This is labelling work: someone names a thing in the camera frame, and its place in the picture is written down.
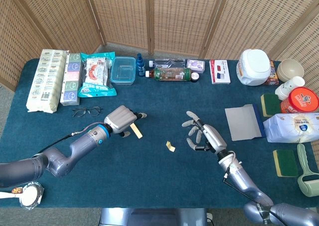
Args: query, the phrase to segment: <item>blue bottle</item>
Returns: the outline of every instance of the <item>blue bottle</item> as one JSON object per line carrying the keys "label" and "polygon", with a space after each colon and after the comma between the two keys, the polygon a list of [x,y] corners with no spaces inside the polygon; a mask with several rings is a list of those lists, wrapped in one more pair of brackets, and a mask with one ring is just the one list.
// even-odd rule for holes
{"label": "blue bottle", "polygon": [[145,76],[145,62],[144,62],[144,60],[142,58],[141,53],[138,53],[136,66],[137,66],[137,69],[138,69],[138,72],[139,72],[139,76],[140,77],[144,77]]}

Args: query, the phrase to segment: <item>bowl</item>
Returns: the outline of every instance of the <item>bowl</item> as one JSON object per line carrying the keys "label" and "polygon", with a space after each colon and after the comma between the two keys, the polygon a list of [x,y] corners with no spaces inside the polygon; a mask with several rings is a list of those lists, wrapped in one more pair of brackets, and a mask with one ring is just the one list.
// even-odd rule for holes
{"label": "bowl", "polygon": [[277,69],[278,78],[283,82],[286,82],[295,76],[303,77],[304,74],[304,68],[294,59],[285,59],[279,64]]}

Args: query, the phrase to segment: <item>white packaged bag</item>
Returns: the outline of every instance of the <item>white packaged bag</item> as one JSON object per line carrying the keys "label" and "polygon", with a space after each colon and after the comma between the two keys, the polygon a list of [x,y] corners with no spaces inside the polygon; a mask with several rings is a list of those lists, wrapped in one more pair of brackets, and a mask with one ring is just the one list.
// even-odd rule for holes
{"label": "white packaged bag", "polygon": [[56,111],[62,89],[68,51],[43,49],[36,68],[26,108],[28,112]]}
{"label": "white packaged bag", "polygon": [[319,113],[276,114],[264,121],[268,142],[303,143],[319,139]]}

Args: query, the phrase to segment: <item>glasses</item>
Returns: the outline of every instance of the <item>glasses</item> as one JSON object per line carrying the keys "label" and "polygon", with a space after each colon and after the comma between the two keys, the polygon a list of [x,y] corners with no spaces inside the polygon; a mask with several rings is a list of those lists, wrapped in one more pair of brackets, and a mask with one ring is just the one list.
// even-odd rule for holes
{"label": "glasses", "polygon": [[82,117],[87,112],[91,116],[97,116],[100,114],[102,108],[100,107],[91,107],[91,108],[75,108],[72,109],[73,117]]}

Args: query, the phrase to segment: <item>bottle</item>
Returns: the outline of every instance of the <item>bottle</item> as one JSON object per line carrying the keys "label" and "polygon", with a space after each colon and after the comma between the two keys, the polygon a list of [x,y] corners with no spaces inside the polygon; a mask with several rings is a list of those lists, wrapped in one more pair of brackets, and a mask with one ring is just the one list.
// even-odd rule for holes
{"label": "bottle", "polygon": [[144,77],[145,76],[145,62],[142,58],[141,53],[138,53],[138,59],[136,61],[136,66],[139,72],[139,76],[140,77]]}
{"label": "bottle", "polygon": [[146,71],[145,76],[157,81],[190,81],[191,70],[189,68],[155,68],[152,71]]}
{"label": "bottle", "polygon": [[185,68],[185,59],[154,59],[149,61],[149,67],[155,68]]}

